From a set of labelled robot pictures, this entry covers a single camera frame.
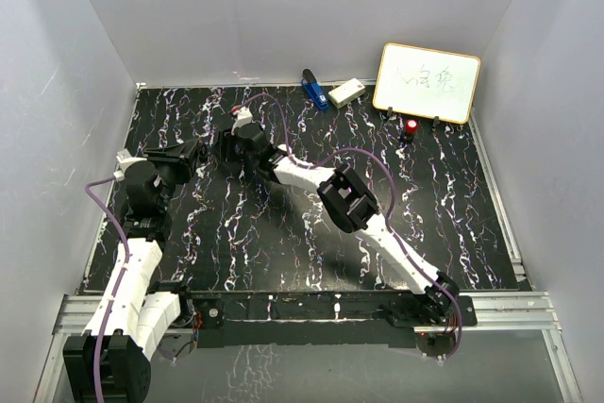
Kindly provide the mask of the black earbud charging case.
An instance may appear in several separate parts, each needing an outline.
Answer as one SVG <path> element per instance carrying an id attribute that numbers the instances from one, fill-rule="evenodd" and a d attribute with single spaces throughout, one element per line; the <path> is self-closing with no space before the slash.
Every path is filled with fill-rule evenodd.
<path id="1" fill-rule="evenodd" d="M 199 144 L 197 158 L 200 163 L 204 163 L 204 162 L 208 161 L 209 151 L 208 151 L 208 147 L 205 143 Z"/>

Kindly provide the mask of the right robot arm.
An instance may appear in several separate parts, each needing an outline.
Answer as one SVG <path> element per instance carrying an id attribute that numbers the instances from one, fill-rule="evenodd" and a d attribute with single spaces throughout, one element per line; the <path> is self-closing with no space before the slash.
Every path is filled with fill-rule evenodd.
<path id="1" fill-rule="evenodd" d="M 359 235 L 401 276 L 428 322 L 440 325 L 449 317 L 461 322 L 459 286 L 402 239 L 391 225 L 392 213 L 380 212 L 377 198 L 352 166 L 300 160 L 287 145 L 270 143 L 255 122 L 221 131 L 213 148 L 221 161 L 239 162 L 267 180 L 316 193 L 337 228 Z"/>

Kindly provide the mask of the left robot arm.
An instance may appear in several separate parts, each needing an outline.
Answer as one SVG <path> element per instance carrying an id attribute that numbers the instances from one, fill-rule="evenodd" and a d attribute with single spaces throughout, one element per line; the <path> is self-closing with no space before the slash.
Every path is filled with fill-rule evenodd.
<path id="1" fill-rule="evenodd" d="M 146 149 L 139 157 L 118 152 L 109 181 L 124 184 L 125 209 L 116 215 L 103 201 L 95 202 L 119 235 L 115 263 L 92 318 L 62 350 L 75 401 L 143 402 L 164 334 L 171 325 L 192 321 L 188 286 L 152 276 L 171 232 L 169 204 L 206 155 L 197 139 Z"/>

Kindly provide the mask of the blue stapler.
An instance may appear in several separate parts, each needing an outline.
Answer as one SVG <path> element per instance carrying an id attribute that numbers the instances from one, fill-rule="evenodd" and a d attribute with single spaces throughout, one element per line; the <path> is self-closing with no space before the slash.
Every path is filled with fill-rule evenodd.
<path id="1" fill-rule="evenodd" d="M 319 110 L 328 109 L 329 103 L 313 72 L 306 68 L 302 72 L 301 85 Z"/>

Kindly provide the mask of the small white box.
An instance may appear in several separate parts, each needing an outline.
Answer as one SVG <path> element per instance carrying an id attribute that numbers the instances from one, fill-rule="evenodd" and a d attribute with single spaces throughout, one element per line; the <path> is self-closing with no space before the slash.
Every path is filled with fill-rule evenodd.
<path id="1" fill-rule="evenodd" d="M 364 93 L 365 86 L 358 79 L 351 78 L 329 91 L 327 95 L 333 106 L 340 109 Z"/>

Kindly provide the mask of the red emergency stop button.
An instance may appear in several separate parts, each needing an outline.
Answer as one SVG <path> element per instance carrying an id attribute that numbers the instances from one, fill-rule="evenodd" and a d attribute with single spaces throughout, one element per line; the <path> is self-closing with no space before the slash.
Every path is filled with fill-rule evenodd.
<path id="1" fill-rule="evenodd" d="M 401 133 L 401 142 L 403 143 L 411 143 L 414 140 L 415 134 L 418 129 L 418 122 L 414 119 L 408 119 Z"/>

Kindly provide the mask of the whiteboard with yellow frame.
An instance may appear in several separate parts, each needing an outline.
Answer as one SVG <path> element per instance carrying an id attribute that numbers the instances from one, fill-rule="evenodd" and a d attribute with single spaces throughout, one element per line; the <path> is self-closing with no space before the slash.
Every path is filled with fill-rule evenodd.
<path id="1" fill-rule="evenodd" d="M 463 125 L 470 117 L 481 61 L 476 56 L 387 43 L 372 105 Z"/>

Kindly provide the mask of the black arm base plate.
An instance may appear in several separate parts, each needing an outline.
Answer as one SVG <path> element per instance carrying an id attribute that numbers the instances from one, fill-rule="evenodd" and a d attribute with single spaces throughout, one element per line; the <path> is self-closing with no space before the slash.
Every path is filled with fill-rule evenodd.
<path id="1" fill-rule="evenodd" d="M 422 316 L 419 300 L 405 290 L 347 292 L 191 292 L 158 282 L 152 294 L 175 297 L 173 327 L 188 330 L 199 348 L 240 345 L 386 344 L 413 348 L 421 329 L 446 337 L 478 323 L 473 301 L 461 295 L 461 322 L 439 324 Z"/>

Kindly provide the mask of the aluminium rail frame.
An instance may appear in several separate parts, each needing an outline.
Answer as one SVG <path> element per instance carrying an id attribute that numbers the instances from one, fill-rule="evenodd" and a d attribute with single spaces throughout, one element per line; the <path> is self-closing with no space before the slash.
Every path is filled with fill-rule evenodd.
<path id="1" fill-rule="evenodd" d="M 202 319 L 198 347 L 247 344 L 365 344 L 380 342 L 401 329 L 406 341 L 422 333 L 438 334 L 445 320 L 430 324 L 419 317 L 409 291 L 354 292 L 195 292 L 190 299 Z M 458 296 L 457 332 L 537 330 L 562 398 L 579 402 L 581 394 L 562 341 L 562 328 L 546 292 L 477 291 Z"/>

